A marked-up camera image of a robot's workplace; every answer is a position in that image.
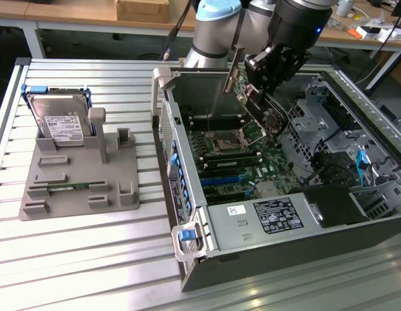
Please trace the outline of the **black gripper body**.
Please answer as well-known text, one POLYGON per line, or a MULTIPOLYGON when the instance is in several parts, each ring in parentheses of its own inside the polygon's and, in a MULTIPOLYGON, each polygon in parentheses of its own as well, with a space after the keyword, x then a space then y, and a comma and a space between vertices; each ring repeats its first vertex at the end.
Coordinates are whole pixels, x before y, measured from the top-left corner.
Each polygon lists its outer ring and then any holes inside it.
POLYGON ((318 40, 332 14, 331 6, 306 6, 302 1, 279 1, 268 26, 266 77, 271 83, 273 66, 283 48, 309 50, 318 40))

